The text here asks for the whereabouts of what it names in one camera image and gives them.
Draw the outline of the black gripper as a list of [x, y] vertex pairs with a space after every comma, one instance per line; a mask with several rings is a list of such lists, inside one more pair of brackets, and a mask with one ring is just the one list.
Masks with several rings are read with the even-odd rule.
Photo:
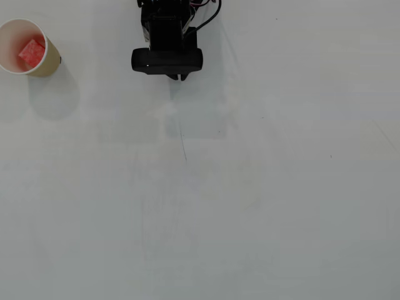
[[[145, 41], [150, 49], [184, 49], [196, 48], [196, 33], [190, 26], [193, 19], [190, 6], [142, 6], [141, 25]], [[189, 73], [181, 74], [185, 81]], [[167, 74], [167, 77], [178, 81], [178, 74]]]

